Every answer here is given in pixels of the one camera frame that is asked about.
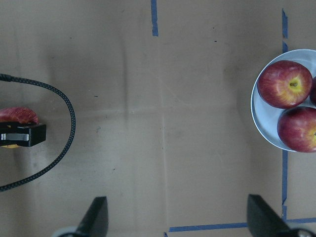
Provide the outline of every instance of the black clamp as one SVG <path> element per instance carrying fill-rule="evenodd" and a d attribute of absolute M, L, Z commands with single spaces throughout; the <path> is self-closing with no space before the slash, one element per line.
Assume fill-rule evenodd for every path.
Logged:
<path fill-rule="evenodd" d="M 0 146 L 32 147 L 46 140 L 45 124 L 0 122 Z"/>
<path fill-rule="evenodd" d="M 310 230 L 290 228 L 260 195 L 249 195 L 247 225 L 253 237 L 316 237 Z"/>

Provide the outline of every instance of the red apple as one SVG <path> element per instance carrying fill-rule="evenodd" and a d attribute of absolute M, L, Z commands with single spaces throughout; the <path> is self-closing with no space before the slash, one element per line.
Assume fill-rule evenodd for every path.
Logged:
<path fill-rule="evenodd" d="M 313 79 L 310 99 L 311 99 L 311 102 L 316 106 L 316 77 Z"/>
<path fill-rule="evenodd" d="M 297 152 L 316 152 L 316 109 L 305 106 L 285 110 L 278 119 L 281 141 Z"/>
<path fill-rule="evenodd" d="M 0 122 L 39 123 L 39 118 L 28 108 L 11 107 L 0 110 Z"/>
<path fill-rule="evenodd" d="M 312 75 L 302 64 L 282 60 L 270 64 L 259 76 L 257 87 L 269 105 L 288 109 L 301 104 L 312 88 Z"/>

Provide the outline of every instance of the blue painter's tape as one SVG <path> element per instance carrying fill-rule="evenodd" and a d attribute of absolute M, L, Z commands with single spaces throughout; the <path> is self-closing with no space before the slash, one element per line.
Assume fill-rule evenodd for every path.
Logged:
<path fill-rule="evenodd" d="M 282 150 L 282 219 L 286 220 L 288 151 Z"/>
<path fill-rule="evenodd" d="M 288 51 L 287 44 L 284 41 L 282 41 L 282 52 L 286 53 L 287 51 Z"/>
<path fill-rule="evenodd" d="M 153 36 L 158 36 L 157 0 L 151 0 Z"/>
<path fill-rule="evenodd" d="M 283 37 L 287 39 L 288 32 L 287 32 L 287 15 L 284 12 L 284 9 L 282 9 L 282 34 Z"/>
<path fill-rule="evenodd" d="M 206 231 L 218 229 L 234 229 L 246 228 L 247 223 L 229 223 L 229 224 L 215 224 L 215 225 L 201 225 L 201 226 L 178 226 L 170 227 L 169 232 L 182 232 L 182 231 Z"/>
<path fill-rule="evenodd" d="M 313 218 L 301 218 L 301 219 L 291 219 L 291 220 L 286 220 L 287 222 L 293 222 L 293 223 L 300 223 L 300 224 L 305 224 L 305 223 L 316 223 L 316 217 Z"/>

